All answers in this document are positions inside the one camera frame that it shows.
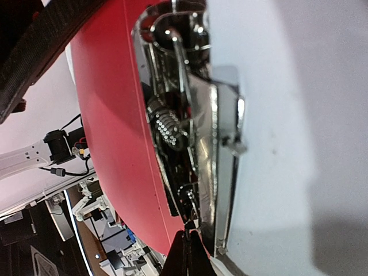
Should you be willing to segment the aluminium front rail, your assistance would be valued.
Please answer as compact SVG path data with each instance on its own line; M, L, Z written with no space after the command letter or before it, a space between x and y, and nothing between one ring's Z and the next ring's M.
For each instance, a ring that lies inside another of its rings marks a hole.
M72 213L79 184L95 176L33 170L1 181L1 275L104 275L95 237Z

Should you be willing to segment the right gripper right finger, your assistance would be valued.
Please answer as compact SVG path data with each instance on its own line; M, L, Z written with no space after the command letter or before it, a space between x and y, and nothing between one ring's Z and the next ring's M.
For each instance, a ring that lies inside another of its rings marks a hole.
M191 231L186 241L187 274L191 276L216 276L198 232Z

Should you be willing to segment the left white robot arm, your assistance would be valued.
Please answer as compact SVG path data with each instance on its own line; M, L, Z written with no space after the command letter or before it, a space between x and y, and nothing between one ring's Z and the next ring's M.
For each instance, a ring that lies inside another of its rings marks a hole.
M25 111L24 95L105 1L1 1L1 122ZM65 131L1 155L1 178L73 159Z

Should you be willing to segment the chrome spine lever clip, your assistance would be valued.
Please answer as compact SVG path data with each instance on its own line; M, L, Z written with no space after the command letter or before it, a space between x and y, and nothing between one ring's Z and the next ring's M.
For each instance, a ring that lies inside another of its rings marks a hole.
M133 30L145 114L170 212L226 253L245 110L237 85L212 77L205 1L149 5Z

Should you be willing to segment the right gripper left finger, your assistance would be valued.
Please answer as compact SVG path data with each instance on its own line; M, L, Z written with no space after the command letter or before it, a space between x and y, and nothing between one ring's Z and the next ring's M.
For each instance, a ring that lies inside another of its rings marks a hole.
M187 275L187 238L185 231L178 231L167 255L161 276Z

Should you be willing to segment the printed paper sheet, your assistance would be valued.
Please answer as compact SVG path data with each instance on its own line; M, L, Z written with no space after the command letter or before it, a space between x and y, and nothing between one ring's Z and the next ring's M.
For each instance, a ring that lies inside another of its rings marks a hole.
M220 275L367 274L367 2L209 1L245 98Z

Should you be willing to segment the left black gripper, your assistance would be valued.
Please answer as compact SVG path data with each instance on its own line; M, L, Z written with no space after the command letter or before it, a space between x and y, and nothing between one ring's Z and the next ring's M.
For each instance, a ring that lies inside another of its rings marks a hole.
M1 121L23 112L29 86L54 64L104 0L1 1Z

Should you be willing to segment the red file folder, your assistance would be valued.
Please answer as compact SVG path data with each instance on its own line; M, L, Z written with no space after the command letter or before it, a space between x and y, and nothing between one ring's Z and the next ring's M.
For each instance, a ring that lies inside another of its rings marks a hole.
M71 41L83 128L113 208L143 242L167 254L178 230L160 177L131 31L150 1L107 1Z

